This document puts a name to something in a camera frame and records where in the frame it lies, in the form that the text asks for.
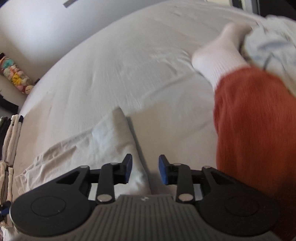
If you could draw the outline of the folded beige clothes stack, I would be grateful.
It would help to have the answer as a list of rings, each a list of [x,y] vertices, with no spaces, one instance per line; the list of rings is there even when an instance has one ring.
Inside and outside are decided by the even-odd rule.
[[[12,185],[16,148],[23,124],[22,115],[13,115],[1,148],[1,204],[12,202]]]

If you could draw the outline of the orange-red trouser leg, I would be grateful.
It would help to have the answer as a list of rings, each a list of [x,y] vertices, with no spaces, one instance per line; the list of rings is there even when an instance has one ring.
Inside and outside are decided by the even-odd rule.
[[[276,199],[274,233],[295,237],[295,97],[255,67],[225,75],[215,90],[216,163],[225,174]]]

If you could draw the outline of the plush toy column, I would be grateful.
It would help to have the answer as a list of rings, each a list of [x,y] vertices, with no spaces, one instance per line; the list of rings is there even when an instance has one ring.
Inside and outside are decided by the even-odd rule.
[[[23,94],[29,95],[34,88],[33,81],[21,70],[14,60],[1,53],[1,75]]]

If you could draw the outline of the black box by wall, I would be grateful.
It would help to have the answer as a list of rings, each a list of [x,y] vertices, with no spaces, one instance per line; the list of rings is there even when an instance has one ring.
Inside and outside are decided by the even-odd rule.
[[[0,106],[12,114],[17,114],[19,110],[18,105],[6,100],[2,95],[0,95]]]

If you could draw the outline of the beige garment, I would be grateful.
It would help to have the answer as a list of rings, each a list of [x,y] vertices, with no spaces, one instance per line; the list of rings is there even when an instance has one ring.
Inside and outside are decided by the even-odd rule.
[[[150,195],[151,190],[128,121],[121,108],[115,108],[98,124],[51,146],[37,156],[21,174],[14,177],[16,196],[37,188],[79,166],[100,169],[107,163],[119,163],[132,154],[132,172],[128,184],[114,187],[121,194]]]

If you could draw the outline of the white sock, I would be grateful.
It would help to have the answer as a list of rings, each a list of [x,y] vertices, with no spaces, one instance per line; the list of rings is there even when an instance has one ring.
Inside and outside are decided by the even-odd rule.
[[[240,46],[251,30],[251,26],[245,23],[229,23],[217,39],[193,54],[193,68],[209,81],[213,89],[222,77],[250,66],[240,54]]]

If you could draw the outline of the light blue garment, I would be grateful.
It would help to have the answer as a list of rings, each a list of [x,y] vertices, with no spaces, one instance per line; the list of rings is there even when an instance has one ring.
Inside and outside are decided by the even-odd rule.
[[[258,21],[241,53],[249,64],[278,76],[295,95],[295,20],[268,16]]]

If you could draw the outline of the white bed sheet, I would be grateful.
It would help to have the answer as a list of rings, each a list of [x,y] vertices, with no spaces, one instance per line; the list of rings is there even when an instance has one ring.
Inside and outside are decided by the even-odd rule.
[[[137,148],[133,168],[145,170],[141,192],[175,192],[163,185],[158,158],[192,169],[215,166],[217,135],[211,85],[191,65],[192,54],[229,22],[256,25],[261,18],[202,1],[167,1],[136,11],[72,49],[39,81],[21,109],[15,157],[15,198],[80,165],[53,161],[25,176],[37,156],[99,123],[119,107]]]

